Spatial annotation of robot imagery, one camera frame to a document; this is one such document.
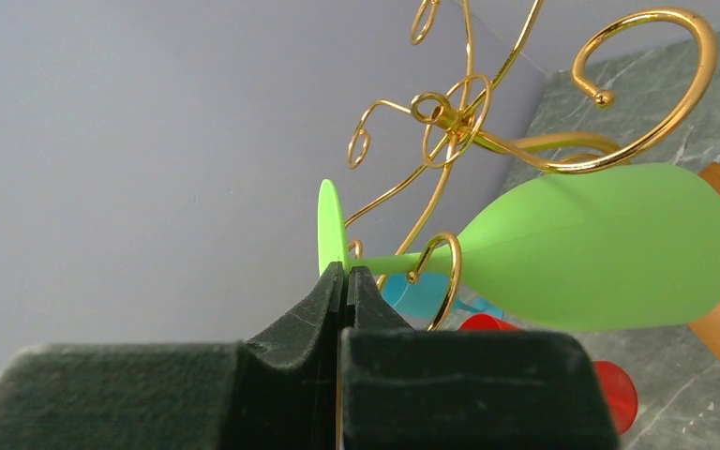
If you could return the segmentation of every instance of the gold ball tip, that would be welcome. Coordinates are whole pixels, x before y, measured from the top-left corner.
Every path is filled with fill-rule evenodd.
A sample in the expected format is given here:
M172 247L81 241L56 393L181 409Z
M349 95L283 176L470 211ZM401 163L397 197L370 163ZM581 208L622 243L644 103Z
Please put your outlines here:
M594 95L594 104L598 108L608 108L614 104L614 93L611 91L600 91Z

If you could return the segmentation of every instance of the red plastic cup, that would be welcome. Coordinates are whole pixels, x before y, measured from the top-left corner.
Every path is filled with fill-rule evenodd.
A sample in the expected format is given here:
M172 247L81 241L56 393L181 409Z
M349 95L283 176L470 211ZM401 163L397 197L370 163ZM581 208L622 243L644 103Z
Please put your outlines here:
M475 314L465 321L459 330L517 331L520 328L487 314ZM636 387L628 374L616 364L609 361L594 361L593 364L614 426L620 434L623 434L636 420L638 412Z

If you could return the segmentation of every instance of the red cup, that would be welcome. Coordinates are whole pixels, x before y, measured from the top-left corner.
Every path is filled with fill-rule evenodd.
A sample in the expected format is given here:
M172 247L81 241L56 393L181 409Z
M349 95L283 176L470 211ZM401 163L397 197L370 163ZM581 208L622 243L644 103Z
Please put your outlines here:
M520 328L487 314L475 314L465 321L459 330L517 331ZM594 361L593 364L614 426L620 434L623 434L636 420L638 412L636 387L628 374L616 364L609 361Z

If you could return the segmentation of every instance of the gray marble surface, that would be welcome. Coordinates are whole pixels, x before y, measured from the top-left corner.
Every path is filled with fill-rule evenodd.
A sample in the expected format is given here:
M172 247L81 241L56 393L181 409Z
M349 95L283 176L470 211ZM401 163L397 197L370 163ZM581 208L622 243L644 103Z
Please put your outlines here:
M665 161L700 171L720 162L719 63L695 111L664 141L634 162ZM616 104L597 110L568 73L550 82L529 134L587 130L630 143L654 127L681 98L697 63L693 41L613 59L588 68L590 78L615 92ZM563 149L551 158L576 153ZM516 162L504 191L539 176ZM625 449L720 449L720 363L687 326L578 334L594 359L623 367L639 392L639 415L623 436Z

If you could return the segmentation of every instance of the green plastic spoon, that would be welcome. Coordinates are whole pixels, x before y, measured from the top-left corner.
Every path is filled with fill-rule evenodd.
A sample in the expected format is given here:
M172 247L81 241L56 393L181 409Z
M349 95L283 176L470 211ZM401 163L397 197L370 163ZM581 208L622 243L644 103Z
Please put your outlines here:
M695 174L638 164L548 174L505 193L458 236L461 282L521 320L567 331L689 323L720 301L720 197ZM350 259L324 180L319 266L406 273L420 254ZM426 271L448 274L447 246Z

